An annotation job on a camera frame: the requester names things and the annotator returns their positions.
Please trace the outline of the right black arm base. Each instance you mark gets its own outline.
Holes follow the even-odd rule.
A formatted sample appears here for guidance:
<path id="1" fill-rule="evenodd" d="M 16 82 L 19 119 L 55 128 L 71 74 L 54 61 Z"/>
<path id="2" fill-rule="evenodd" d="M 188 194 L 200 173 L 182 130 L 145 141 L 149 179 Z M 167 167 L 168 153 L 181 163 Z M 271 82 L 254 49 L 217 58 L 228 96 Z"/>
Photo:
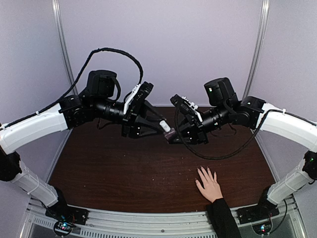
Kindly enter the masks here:
<path id="1" fill-rule="evenodd" d="M 259 220 L 269 219 L 272 216 L 279 215 L 277 205 L 268 201 L 269 187 L 265 188 L 254 206 L 243 207 L 237 210 L 237 216 L 240 224 L 252 223 Z"/>

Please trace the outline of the purple nail polish bottle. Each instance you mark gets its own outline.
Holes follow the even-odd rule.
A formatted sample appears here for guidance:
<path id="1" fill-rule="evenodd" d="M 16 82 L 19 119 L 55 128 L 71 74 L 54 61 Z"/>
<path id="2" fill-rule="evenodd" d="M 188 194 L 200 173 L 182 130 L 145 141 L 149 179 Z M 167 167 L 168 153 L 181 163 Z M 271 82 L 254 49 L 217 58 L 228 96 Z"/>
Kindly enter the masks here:
<path id="1" fill-rule="evenodd" d="M 163 134 L 168 143 L 172 143 L 177 137 L 177 132 L 174 128 L 171 128 L 170 131 L 164 132 Z"/>

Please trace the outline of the white nail polish cap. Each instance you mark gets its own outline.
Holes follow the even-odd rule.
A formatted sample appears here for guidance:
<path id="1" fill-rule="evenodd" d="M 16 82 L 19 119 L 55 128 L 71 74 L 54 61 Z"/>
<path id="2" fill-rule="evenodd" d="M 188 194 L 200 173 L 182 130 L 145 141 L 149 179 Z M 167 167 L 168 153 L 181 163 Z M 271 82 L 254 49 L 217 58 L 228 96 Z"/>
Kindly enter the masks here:
<path id="1" fill-rule="evenodd" d="M 170 132 L 171 128 L 170 126 L 167 124 L 166 121 L 162 120 L 159 122 L 160 126 L 162 127 L 162 129 L 164 130 L 164 132 Z"/>

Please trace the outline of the person's bare hand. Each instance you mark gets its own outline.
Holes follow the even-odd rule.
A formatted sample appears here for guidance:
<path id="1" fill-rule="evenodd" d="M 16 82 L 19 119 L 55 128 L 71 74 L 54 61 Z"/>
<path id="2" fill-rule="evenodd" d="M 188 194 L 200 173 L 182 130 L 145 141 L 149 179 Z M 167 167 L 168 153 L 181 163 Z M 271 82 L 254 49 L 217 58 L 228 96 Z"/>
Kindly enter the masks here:
<path id="1" fill-rule="evenodd" d="M 211 203 L 222 199 L 223 195 L 217 182 L 216 172 L 212 173 L 210 168 L 205 169 L 204 167 L 197 168 L 197 172 L 201 181 L 195 179 L 195 183 L 201 195 Z"/>

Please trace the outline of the black sleeved forearm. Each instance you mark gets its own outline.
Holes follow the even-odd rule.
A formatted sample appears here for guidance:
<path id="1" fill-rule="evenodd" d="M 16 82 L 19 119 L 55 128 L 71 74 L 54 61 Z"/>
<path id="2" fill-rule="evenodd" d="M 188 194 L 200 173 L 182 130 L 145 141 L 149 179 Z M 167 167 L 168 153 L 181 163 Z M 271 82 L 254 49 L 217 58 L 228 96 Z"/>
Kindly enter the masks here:
<path id="1" fill-rule="evenodd" d="M 237 223 L 224 198 L 216 199 L 206 209 L 218 238 L 241 238 Z"/>

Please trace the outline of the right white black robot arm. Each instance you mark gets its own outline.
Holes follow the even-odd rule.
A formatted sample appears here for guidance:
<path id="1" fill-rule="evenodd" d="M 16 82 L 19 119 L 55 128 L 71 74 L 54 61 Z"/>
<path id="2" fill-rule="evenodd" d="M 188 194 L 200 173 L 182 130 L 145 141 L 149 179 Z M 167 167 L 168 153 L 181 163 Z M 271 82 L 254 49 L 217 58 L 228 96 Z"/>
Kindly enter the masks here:
<path id="1" fill-rule="evenodd" d="M 281 181 L 263 191 L 259 204 L 254 207 L 254 215 L 264 219 L 284 198 L 317 179 L 317 124 L 297 115 L 279 109 L 266 101 L 248 96 L 238 100 L 230 80 L 214 79 L 204 85 L 211 109 L 201 113 L 198 106 L 186 97 L 173 96 L 170 101 L 176 107 L 175 128 L 160 122 L 167 141 L 182 143 L 196 156 L 217 160 L 217 157 L 204 156 L 195 151 L 191 145 L 207 144 L 207 133 L 220 129 L 231 123 L 259 131 L 272 132 L 308 149 L 303 160 Z M 184 116 L 178 122 L 178 114 Z"/>

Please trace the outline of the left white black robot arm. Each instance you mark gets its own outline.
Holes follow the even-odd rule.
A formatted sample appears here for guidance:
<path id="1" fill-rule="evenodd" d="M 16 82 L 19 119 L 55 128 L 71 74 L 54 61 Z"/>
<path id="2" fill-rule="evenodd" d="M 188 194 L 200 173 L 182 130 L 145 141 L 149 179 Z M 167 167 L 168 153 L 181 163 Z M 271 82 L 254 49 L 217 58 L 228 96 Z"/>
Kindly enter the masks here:
<path id="1" fill-rule="evenodd" d="M 71 216 L 61 193 L 30 171 L 21 161 L 18 148 L 46 135 L 71 130 L 94 119 L 106 119 L 121 125 L 122 136 L 140 138 L 170 132 L 171 128 L 146 100 L 153 84 L 138 83 L 124 102 L 111 99 L 120 96 L 117 74 L 108 70 L 89 73 L 87 86 L 78 95 L 67 96 L 50 109 L 36 112 L 28 119 L 0 128 L 0 179 L 18 185 L 36 197 L 60 220 Z"/>

